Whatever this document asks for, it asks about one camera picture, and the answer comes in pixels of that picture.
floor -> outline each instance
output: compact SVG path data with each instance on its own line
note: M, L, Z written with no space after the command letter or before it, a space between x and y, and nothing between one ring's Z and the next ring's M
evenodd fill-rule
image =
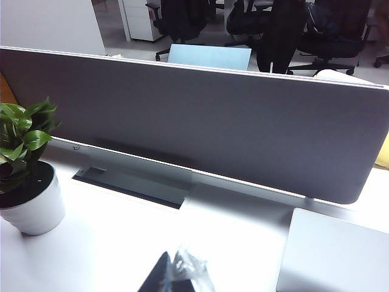
M127 42L124 34L123 23L120 17L119 5L117 0L106 0L94 4L94 10L100 28L106 52L109 55L121 54L125 58L135 58L141 60L155 60L155 53L170 47L171 39L166 36L155 42L134 40ZM224 16L223 11L218 10L216 19L207 24L200 36L189 43L205 43L210 46L223 46L225 43L233 41L230 35L224 33ZM389 65L383 65L381 68L374 68L375 54L380 49L381 44L368 43L365 50L356 58L350 59L333 59L333 63L357 64L354 76L371 82L389 85ZM303 57L296 52L291 66L308 64L314 57ZM161 61L166 61L167 55L161 56ZM256 65L256 53L252 52L249 71L258 71ZM314 71L295 71L295 74L312 76Z

gray fabric panel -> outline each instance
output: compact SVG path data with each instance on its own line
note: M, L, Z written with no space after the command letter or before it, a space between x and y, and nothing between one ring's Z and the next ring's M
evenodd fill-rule
M2 50L58 137L336 203L357 200L389 125L383 89Z

yellow object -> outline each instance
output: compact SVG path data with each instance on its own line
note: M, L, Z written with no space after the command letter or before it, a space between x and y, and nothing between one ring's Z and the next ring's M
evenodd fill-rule
M384 141L384 144L382 144L381 150L376 160L376 164L389 167L389 133Z

silver laptop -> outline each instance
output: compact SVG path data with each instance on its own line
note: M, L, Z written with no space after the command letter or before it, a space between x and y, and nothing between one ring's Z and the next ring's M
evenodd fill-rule
M388 291L389 234L295 209L278 292Z

drawer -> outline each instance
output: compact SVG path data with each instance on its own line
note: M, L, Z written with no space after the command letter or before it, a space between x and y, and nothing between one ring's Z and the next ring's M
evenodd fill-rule
M129 34L131 38L137 40L153 41L153 33L151 32L150 19L143 17L127 18L129 26Z
M124 6L144 7L146 8L147 0L123 0Z
M148 8L146 6L142 8L124 6L124 9L126 10L127 18L142 17L142 18L150 19L150 16L148 14Z

